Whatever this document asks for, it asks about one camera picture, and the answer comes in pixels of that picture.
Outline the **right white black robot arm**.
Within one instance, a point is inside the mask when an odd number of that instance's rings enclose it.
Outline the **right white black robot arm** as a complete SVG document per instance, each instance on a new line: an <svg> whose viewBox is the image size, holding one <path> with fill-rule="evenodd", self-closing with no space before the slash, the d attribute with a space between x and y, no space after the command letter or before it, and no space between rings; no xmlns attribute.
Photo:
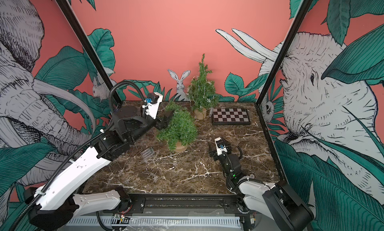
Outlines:
<svg viewBox="0 0 384 231"><path fill-rule="evenodd" d="M246 175L240 163L243 151L237 149L238 156L223 138L209 145L210 157L221 164L227 190L238 196L238 210L245 214L259 212L274 220L281 231L304 230L315 219L310 208L286 181L267 184Z"/></svg>

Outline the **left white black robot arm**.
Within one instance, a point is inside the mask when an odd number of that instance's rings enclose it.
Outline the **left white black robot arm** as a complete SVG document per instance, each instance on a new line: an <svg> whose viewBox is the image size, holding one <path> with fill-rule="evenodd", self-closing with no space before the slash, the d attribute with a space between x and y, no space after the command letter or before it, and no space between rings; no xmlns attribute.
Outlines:
<svg viewBox="0 0 384 231"><path fill-rule="evenodd" d="M134 106L114 106L112 98L116 90L125 85L132 86L140 95L141 113ZM89 213L108 210L124 215L130 211L133 204L122 187L90 195L76 194L75 191L92 175L127 152L151 128L167 128L173 114L158 118L163 94L154 91L143 95L141 89L129 80L114 85L108 100L112 115L109 126L79 147L78 150L84 150L84 153L77 160L73 161L72 156L66 158L44 186L25 191L27 206L8 228L10 231L16 230L24 216L28 216L31 225L54 231L71 219Z"/></svg>

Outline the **mini christmas tree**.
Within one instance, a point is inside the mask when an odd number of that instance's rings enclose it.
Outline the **mini christmas tree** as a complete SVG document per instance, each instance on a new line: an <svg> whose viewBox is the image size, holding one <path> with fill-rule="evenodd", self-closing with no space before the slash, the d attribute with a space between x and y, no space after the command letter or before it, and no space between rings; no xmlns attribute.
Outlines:
<svg viewBox="0 0 384 231"><path fill-rule="evenodd" d="M191 109L197 120L205 119L207 111L219 103L215 82L207 79L212 70L208 68L204 60L205 54L202 55L202 60L199 62L199 75L194 77L188 86L188 98L192 102Z"/></svg>
<svg viewBox="0 0 384 231"><path fill-rule="evenodd" d="M186 107L171 101L165 107L165 112L173 111L174 115L166 129L159 131L157 139L165 142L170 152L175 152L177 142L182 146L191 145L198 136L198 130L195 125L195 119L191 116Z"/></svg>

